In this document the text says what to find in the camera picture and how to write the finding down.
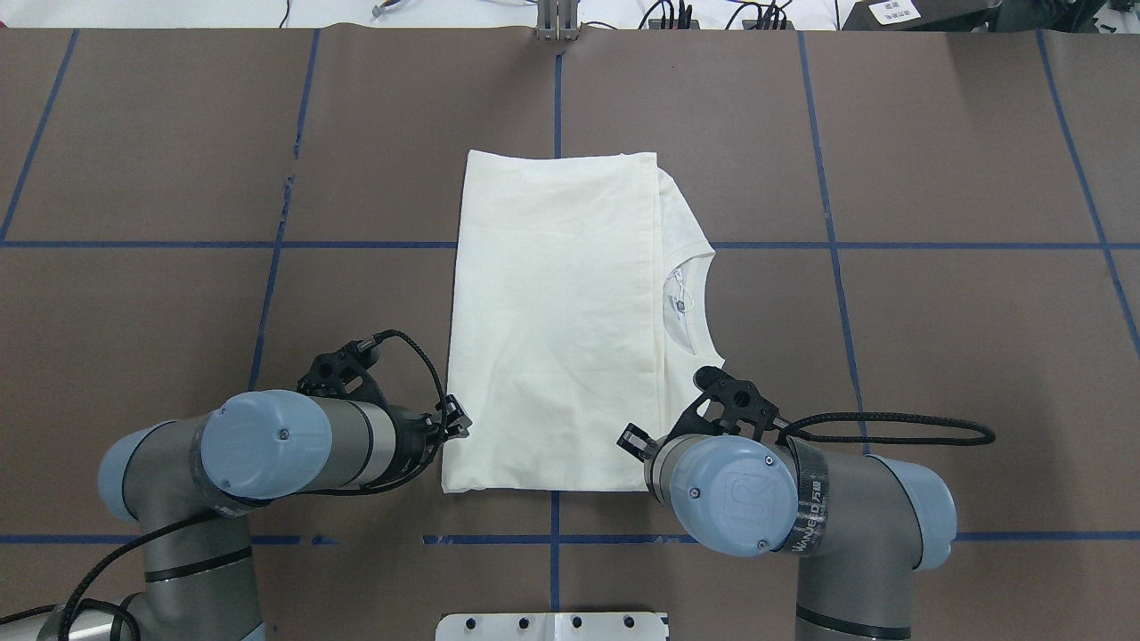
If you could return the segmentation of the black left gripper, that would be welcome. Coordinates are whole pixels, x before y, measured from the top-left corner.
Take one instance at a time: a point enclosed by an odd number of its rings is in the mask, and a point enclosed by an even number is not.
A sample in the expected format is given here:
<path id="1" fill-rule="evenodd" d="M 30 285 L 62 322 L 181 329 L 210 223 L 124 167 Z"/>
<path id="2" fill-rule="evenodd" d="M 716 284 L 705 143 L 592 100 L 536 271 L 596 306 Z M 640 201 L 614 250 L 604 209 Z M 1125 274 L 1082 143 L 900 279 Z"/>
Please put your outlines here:
<path id="1" fill-rule="evenodd" d="M 410 482 L 431 466 L 440 443 L 469 438 L 472 417 L 455 393 L 445 393 L 435 413 L 391 407 L 394 455 L 386 466 L 386 486 Z"/>

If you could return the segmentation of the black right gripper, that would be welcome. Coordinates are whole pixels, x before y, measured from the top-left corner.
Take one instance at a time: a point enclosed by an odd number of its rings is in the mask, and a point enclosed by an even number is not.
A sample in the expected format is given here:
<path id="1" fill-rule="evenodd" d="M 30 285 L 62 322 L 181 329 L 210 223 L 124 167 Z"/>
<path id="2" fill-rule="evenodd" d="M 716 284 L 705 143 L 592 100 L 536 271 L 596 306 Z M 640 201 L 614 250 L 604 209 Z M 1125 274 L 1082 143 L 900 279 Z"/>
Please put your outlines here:
<path id="1" fill-rule="evenodd" d="M 648 431 L 640 429 L 640 425 L 628 423 L 624 428 L 622 435 L 619 435 L 616 445 L 622 451 L 627 451 L 634 459 L 643 459 L 644 464 L 651 464 L 656 459 L 663 456 L 668 448 L 679 443 L 679 439 L 687 437 L 689 435 L 676 433 L 675 430 L 668 435 L 661 435 L 661 437 L 651 437 Z"/>

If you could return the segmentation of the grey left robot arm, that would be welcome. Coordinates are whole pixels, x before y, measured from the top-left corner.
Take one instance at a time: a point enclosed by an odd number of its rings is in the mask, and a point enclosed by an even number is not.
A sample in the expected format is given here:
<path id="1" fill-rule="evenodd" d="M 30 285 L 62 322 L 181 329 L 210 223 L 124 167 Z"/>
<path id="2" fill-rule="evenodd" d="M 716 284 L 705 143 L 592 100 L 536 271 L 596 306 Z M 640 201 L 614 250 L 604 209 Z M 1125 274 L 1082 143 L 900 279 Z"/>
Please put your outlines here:
<path id="1" fill-rule="evenodd" d="M 93 581 L 141 550 L 145 589 L 96 605 L 109 617 L 98 640 L 264 640 L 249 516 L 290 496 L 394 490 L 470 425 L 453 396 L 416 413 L 267 390 L 127 435 L 103 455 L 97 484 L 109 512 L 138 524 L 140 536 L 97 563 L 36 638 L 72 640 Z"/>

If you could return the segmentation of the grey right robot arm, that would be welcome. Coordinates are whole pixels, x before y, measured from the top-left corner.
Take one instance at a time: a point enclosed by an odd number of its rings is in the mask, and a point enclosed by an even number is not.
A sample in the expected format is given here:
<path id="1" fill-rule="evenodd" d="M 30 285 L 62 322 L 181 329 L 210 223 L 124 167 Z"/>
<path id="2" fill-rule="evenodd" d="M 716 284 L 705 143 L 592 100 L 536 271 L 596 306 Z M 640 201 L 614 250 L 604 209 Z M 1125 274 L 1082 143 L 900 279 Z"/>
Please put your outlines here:
<path id="1" fill-rule="evenodd" d="M 956 502 L 927 466 L 741 435 L 616 439 L 692 539 L 722 555 L 793 555 L 798 640 L 912 638 L 917 573 L 940 568 Z"/>

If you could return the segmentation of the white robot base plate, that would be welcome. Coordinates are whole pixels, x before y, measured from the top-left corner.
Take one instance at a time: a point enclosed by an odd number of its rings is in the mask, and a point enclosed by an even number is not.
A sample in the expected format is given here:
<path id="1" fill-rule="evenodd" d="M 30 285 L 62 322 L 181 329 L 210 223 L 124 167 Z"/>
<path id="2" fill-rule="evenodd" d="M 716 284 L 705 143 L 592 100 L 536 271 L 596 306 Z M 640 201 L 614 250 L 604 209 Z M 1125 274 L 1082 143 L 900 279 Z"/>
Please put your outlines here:
<path id="1" fill-rule="evenodd" d="M 453 612 L 435 640 L 669 640 L 663 612 Z"/>

